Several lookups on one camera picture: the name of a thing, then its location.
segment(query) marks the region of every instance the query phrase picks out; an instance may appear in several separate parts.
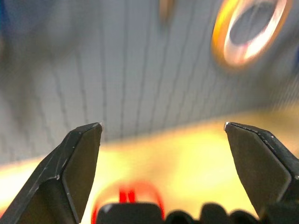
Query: yellow surface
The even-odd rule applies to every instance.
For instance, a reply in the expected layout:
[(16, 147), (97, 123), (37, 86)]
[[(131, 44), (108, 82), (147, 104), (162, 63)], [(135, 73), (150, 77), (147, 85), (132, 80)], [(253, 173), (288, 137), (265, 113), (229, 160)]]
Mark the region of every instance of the yellow surface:
[[(92, 204), (102, 189), (113, 182), (134, 180), (147, 180), (158, 188), (166, 213), (185, 209), (198, 218), (202, 204), (211, 201), (219, 202), (228, 212), (240, 208), (254, 213), (235, 171), (223, 125), (225, 121), (234, 121), (270, 130), (299, 155), (298, 115), (299, 104), (276, 112), (239, 114), (103, 145), (82, 223), (90, 223)], [(13, 199), (39, 161), (0, 168), (0, 207)]]

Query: red object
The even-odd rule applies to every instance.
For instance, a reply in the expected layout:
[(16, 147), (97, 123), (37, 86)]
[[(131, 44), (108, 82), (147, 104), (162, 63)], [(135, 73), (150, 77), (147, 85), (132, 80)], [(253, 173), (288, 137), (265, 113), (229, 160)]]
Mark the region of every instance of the red object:
[(161, 210), (162, 219), (165, 218), (164, 203), (154, 185), (144, 181), (137, 181), (129, 184), (127, 188), (123, 186), (123, 184), (115, 183), (98, 195), (92, 210), (91, 224), (96, 224), (98, 211), (104, 205), (104, 201), (117, 194), (117, 192), (119, 193), (119, 203), (127, 203), (127, 199), (129, 203), (135, 203), (138, 201), (137, 196), (151, 196), (153, 202), (156, 203)]

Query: grid pattern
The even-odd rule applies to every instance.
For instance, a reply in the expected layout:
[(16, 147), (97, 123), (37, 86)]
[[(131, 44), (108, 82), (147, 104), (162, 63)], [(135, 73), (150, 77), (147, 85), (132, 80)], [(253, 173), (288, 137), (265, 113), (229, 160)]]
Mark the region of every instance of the grid pattern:
[(86, 123), (103, 122), (108, 142), (299, 99), (297, 2), (272, 47), (237, 74), (210, 54), (220, 5), (177, 1), (162, 26), (157, 0), (53, 4), (34, 32), (10, 39), (0, 70), (0, 164), (44, 155)]

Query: blurry background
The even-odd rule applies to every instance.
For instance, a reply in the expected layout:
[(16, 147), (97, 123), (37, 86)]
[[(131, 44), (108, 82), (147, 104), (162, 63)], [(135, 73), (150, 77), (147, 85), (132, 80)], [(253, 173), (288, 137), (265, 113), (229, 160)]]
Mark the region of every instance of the blurry background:
[[(210, 51), (221, 0), (177, 0), (168, 24), (158, 0), (2, 3), (0, 208), (69, 130), (86, 123), (102, 122), (104, 132), (85, 223), (99, 189), (133, 177), (158, 186), (166, 211), (181, 206), (197, 216), (215, 200), (253, 212), (226, 120), (269, 129), (298, 155), (298, 0), (271, 47), (234, 71)], [(253, 38), (273, 9), (251, 8), (232, 40)]]

